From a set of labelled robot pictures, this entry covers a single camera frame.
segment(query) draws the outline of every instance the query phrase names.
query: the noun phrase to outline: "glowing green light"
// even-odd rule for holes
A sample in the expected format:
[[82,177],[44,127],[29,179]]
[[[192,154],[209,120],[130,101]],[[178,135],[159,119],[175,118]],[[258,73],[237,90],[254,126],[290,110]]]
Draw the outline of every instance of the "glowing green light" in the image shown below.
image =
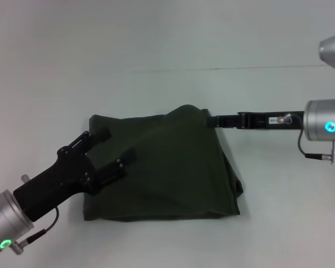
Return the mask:
[[6,248],[11,244],[11,240],[10,239],[6,239],[4,241],[1,242],[0,244],[0,248]]

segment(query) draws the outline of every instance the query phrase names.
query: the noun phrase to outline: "white wall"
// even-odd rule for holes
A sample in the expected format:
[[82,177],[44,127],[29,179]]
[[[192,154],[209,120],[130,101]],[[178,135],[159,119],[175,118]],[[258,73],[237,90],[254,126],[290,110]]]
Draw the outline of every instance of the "white wall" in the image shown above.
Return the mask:
[[[318,59],[334,34],[335,0],[0,0],[0,192],[48,168],[93,114],[302,110],[335,98],[335,70]],[[84,222],[77,195],[0,267],[335,267],[335,167],[304,159],[297,131],[219,135],[245,187],[241,216]]]

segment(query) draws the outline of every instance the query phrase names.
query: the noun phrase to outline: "cable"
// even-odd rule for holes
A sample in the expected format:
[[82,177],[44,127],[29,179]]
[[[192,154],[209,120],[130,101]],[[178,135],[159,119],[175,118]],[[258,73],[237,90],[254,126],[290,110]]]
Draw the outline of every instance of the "cable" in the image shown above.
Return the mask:
[[305,158],[309,158],[309,159],[316,159],[316,160],[324,160],[323,158],[323,154],[308,154],[306,152],[303,151],[302,149],[302,146],[300,144],[300,141],[302,140],[302,135],[303,135],[303,120],[300,118],[299,115],[293,113],[291,114],[291,117],[292,118],[295,118],[299,121],[299,124],[300,124],[300,134],[299,134],[299,137],[298,137],[298,148],[299,148],[299,151],[305,156]]
[[39,239],[41,236],[43,236],[45,233],[47,233],[49,230],[52,229],[52,227],[58,221],[58,217],[60,215],[60,211],[58,210],[58,207],[55,207],[55,209],[56,209],[56,218],[55,218],[54,222],[52,222],[52,224],[47,229],[42,229],[42,230],[38,231],[37,233],[33,234],[32,236],[27,237],[24,241],[22,241],[20,243],[22,245],[22,247],[25,247],[26,245],[29,245],[29,244],[33,243],[33,241]]
[[300,145],[300,140],[302,139],[302,135],[303,135],[303,129],[300,130],[300,134],[299,134],[299,137],[298,137],[298,148],[299,148],[299,151],[303,154],[303,155],[306,155],[306,153],[303,151],[302,149],[302,146]]
[[300,134],[299,134],[299,137],[298,137],[298,148],[299,148],[299,151],[305,156],[306,153],[303,151],[302,146],[300,145],[300,141],[302,140],[302,135],[303,135],[303,131],[304,131],[304,129],[303,129],[303,120],[300,118],[299,115],[297,115],[295,113],[291,114],[291,117],[295,118],[295,119],[297,119],[299,121],[299,124],[300,124]]
[[52,224],[46,229],[46,232],[48,232],[49,230],[52,229],[52,227],[56,224],[56,222],[58,221],[58,217],[60,216],[60,211],[58,210],[58,207],[55,207],[56,209],[56,218],[54,220],[54,222],[52,222]]

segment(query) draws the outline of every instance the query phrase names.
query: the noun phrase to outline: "folded fabric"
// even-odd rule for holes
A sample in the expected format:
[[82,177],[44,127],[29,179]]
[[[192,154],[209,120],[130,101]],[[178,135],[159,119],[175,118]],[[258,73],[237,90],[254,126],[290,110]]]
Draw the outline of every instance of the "folded fabric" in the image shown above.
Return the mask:
[[116,119],[92,116],[89,130],[112,137],[87,153],[96,169],[134,148],[128,175],[98,195],[85,194],[86,221],[220,218],[240,214],[241,182],[206,126],[208,111],[185,105],[166,115]]

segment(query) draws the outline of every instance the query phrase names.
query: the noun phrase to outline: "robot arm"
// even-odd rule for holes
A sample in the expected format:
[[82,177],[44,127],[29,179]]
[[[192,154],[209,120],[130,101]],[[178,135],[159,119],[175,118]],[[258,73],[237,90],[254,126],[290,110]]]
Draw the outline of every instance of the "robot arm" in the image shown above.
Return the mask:
[[43,229],[22,243],[16,242],[34,227],[34,221],[76,193],[97,194],[105,186],[125,176],[125,165],[135,160],[128,150],[116,161],[96,170],[85,155],[99,142],[110,138],[107,129],[96,135],[85,131],[70,145],[58,150],[58,159],[50,168],[28,180],[13,194],[0,193],[0,252],[10,246],[21,254],[23,247],[44,235]]
[[[335,164],[335,99],[311,100],[304,112],[240,112],[233,116],[214,116],[208,119],[207,125],[242,130],[301,130],[298,147],[305,158]],[[300,146],[303,131],[309,141],[332,142],[331,154],[305,153]]]

